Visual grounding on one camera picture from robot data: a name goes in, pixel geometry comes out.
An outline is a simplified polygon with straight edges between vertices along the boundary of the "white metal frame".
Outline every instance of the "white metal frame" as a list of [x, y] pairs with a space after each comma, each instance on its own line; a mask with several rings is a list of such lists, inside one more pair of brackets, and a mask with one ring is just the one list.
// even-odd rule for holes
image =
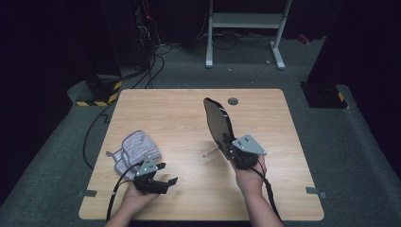
[[214, 27], [245, 27], [245, 28], [276, 28], [275, 41], [270, 42], [270, 47], [277, 67], [280, 70], [286, 69], [281, 57], [278, 45], [283, 35], [283, 30], [288, 18], [289, 8], [292, 0], [287, 0], [283, 13], [214, 13], [213, 0], [209, 6], [209, 29], [206, 49], [206, 68], [213, 67], [213, 28]]

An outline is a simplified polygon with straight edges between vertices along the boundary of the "metal bracket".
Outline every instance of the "metal bracket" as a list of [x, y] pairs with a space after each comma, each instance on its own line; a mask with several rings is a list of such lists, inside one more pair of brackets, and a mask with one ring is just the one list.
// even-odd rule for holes
[[151, 172], [157, 171], [158, 167], [156, 163], [150, 158], [150, 156], [144, 159], [144, 163], [139, 167], [138, 171], [136, 172], [136, 176], [142, 176]]
[[233, 145], [244, 152], [261, 154], [263, 156], [268, 154], [248, 133], [233, 141]]

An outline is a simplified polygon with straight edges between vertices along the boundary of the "wooden table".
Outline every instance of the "wooden table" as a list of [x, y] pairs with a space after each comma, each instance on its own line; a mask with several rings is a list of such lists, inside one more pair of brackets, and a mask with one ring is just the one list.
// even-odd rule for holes
[[[119, 175], [106, 151], [121, 148], [133, 131], [147, 133], [163, 155], [166, 168], [155, 180], [178, 177], [176, 185], [146, 207], [135, 219], [149, 220], [246, 220], [248, 215], [235, 183], [230, 163], [218, 150], [203, 154], [215, 143], [206, 123], [203, 99], [223, 105], [233, 124], [235, 137], [249, 133], [268, 152], [266, 165], [277, 209], [283, 220], [321, 220], [324, 213], [284, 94], [277, 89], [164, 89], [124, 90], [99, 152], [88, 190], [79, 210], [83, 219], [104, 219]], [[228, 104], [235, 97], [238, 104]], [[126, 185], [120, 186], [113, 212]]]

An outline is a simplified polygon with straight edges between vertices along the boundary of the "dark floor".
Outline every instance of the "dark floor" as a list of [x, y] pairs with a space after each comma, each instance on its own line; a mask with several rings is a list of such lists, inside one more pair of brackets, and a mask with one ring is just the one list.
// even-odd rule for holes
[[[324, 40], [304, 45], [282, 40], [287, 69], [277, 70], [266, 42], [215, 49], [214, 67], [205, 69], [205, 48], [164, 45], [165, 65], [152, 82], [158, 88], [279, 88], [283, 90], [315, 185], [327, 193], [321, 221], [285, 221], [286, 226], [401, 226], [401, 183], [383, 156], [346, 86], [338, 86], [347, 109], [309, 108], [300, 86], [306, 81]], [[227, 43], [216, 42], [216, 45]], [[156, 60], [152, 75], [162, 67]], [[128, 89], [141, 78], [124, 79]], [[135, 88], [144, 89], [148, 79]], [[69, 91], [72, 100], [83, 83]], [[86, 132], [104, 107], [79, 107], [54, 130], [0, 209], [0, 226], [102, 226], [82, 220], [78, 210], [91, 169], [82, 158]], [[111, 107], [106, 114], [112, 114]], [[98, 119], [86, 144], [96, 162], [108, 125]], [[137, 222], [135, 226], [247, 226], [226, 222]]]

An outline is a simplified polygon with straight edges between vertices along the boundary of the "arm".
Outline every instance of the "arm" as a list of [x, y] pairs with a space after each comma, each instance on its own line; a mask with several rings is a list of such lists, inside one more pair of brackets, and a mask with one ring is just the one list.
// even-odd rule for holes
[[[259, 163], [254, 168], [263, 174], [266, 172], [265, 158], [259, 155]], [[247, 207], [248, 216], [253, 227], [283, 226], [280, 219], [274, 214], [271, 206], [263, 197], [263, 180], [251, 170], [235, 170], [236, 183], [242, 192]]]
[[142, 194], [129, 183], [120, 207], [106, 223], [106, 227], [129, 226], [131, 219], [160, 194]]

